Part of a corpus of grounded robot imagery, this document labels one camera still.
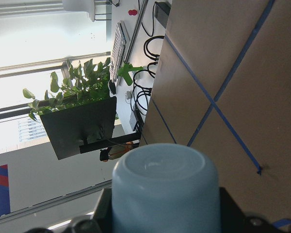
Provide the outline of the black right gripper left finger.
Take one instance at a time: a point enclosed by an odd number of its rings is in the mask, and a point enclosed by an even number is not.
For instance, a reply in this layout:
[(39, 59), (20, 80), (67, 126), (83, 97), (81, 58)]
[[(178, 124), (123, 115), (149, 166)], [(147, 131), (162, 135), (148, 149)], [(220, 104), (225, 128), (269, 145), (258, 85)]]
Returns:
[(105, 188), (99, 197), (91, 220), (94, 222), (96, 233), (112, 233), (112, 189)]

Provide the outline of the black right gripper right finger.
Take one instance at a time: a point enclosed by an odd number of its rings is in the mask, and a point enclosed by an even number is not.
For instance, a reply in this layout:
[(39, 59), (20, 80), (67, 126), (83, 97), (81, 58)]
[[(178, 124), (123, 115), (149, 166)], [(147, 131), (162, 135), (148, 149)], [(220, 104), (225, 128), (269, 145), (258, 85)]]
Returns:
[(220, 216), (222, 233), (242, 233), (245, 214), (224, 187), (220, 191)]

